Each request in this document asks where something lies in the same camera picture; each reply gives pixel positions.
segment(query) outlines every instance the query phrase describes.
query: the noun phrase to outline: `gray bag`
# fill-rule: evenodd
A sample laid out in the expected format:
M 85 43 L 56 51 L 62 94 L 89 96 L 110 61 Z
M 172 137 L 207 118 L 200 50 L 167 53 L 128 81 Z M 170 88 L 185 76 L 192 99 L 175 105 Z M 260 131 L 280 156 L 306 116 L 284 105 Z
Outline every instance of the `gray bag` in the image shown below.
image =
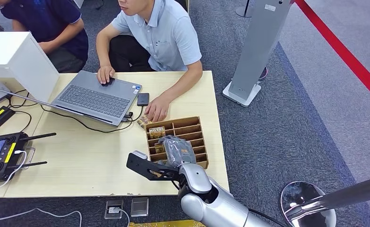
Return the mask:
M 162 143 L 165 147 L 168 159 L 167 166 L 176 168 L 182 163 L 196 163 L 196 156 L 190 142 L 176 136 L 167 135 L 160 138 L 158 143 Z

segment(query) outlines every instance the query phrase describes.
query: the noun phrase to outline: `wooden divider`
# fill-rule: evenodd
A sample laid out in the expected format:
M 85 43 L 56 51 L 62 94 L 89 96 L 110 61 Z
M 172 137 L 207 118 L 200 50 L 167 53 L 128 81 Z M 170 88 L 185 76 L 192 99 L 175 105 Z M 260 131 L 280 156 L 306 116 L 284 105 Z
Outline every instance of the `wooden divider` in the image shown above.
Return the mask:
M 181 118 L 148 124 L 146 126 L 146 138 L 150 160 L 152 162 L 158 162 L 161 160 L 165 163 L 167 161 L 166 153 L 156 153 L 155 144 L 158 142 L 158 139 L 151 139 L 150 133 L 148 132 L 149 129 L 162 126 L 165 127 L 165 135 L 174 135 L 189 141 L 196 155 L 196 163 L 202 166 L 204 169 L 207 169 L 208 156 L 199 117 Z

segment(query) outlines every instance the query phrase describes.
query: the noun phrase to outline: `gray display stand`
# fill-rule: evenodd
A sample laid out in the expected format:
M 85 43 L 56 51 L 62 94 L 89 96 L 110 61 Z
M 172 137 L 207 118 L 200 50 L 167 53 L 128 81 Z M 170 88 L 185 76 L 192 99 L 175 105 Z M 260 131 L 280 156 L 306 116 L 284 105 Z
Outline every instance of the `gray display stand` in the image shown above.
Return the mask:
M 223 95 L 247 107 L 261 86 L 258 78 L 266 66 L 294 0 L 256 0 L 248 34 L 232 81 Z

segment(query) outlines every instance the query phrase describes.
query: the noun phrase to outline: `gray laptop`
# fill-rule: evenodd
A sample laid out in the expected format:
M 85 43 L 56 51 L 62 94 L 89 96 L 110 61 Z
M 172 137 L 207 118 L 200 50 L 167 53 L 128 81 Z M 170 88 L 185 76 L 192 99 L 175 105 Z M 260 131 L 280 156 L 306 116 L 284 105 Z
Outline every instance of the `gray laptop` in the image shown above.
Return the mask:
M 114 78 L 110 78 L 108 84 L 101 85 L 94 73 L 82 70 L 51 104 L 4 92 L 118 126 L 141 88 L 140 84 Z

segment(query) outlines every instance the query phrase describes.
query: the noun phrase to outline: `white cable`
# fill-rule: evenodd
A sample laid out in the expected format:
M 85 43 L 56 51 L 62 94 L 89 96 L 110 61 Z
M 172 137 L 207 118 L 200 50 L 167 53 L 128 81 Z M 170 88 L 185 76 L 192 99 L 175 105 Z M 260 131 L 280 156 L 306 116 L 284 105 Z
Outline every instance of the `white cable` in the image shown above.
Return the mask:
M 7 183 L 8 183 L 8 181 L 11 179 L 11 177 L 12 177 L 12 175 L 14 175 L 14 173 L 16 173 L 22 166 L 23 166 L 23 164 L 25 163 L 25 161 L 26 161 L 26 157 L 27 157 L 27 153 L 26 153 L 26 151 L 24 151 L 24 150 L 16 150 L 15 152 L 14 152 L 15 154 L 20 154 L 20 153 L 24 153 L 24 155 L 25 155 L 25 157 L 24 157 L 24 159 L 23 159 L 23 161 L 22 161 L 22 163 L 21 163 L 21 165 L 17 168 L 17 169 L 15 169 L 10 175 L 9 175 L 9 177 L 8 177 L 8 179 L 7 179 L 7 181 L 6 182 L 4 182 L 2 185 L 0 185 L 0 187 L 2 187 L 2 186 L 4 186 L 4 185 L 6 185 Z
M 118 211 L 122 211 L 126 214 L 126 216 L 128 217 L 128 225 L 126 227 L 129 227 L 129 224 L 130 224 L 130 219 L 129 219 L 129 215 L 126 211 L 122 210 L 121 208 L 118 208 Z
M 8 216 L 8 217 L 0 218 L 0 220 L 5 220 L 5 219 L 9 219 L 9 218 L 14 218 L 14 217 L 17 217 L 17 216 L 21 216 L 21 215 L 24 215 L 24 214 L 30 213 L 30 212 L 35 211 L 35 210 L 38 210 L 38 211 L 40 211 L 40 212 L 42 212 L 42 213 L 45 213 L 45 214 L 52 215 L 52 216 L 57 217 L 57 218 L 64 218 L 64 217 L 69 216 L 69 215 L 71 215 L 71 214 L 73 214 L 73 213 L 78 213 L 78 214 L 79 214 L 79 217 L 80 217 L 79 227 L 82 227 L 82 214 L 81 214 L 79 211 L 77 211 L 77 210 L 76 210 L 76 211 L 74 211 L 74 212 L 71 212 L 71 213 L 69 213 L 69 214 L 67 214 L 67 215 L 55 215 L 55 214 L 52 214 L 52 213 L 50 213 L 50 212 L 44 211 L 44 210 L 42 210 L 42 209 L 34 208 L 34 209 L 32 209 L 32 210 L 28 210 L 28 211 L 25 211 L 25 212 L 22 212 L 22 213 L 19 213 L 19 214 L 14 214 L 14 215 L 11 215 L 11 216 Z

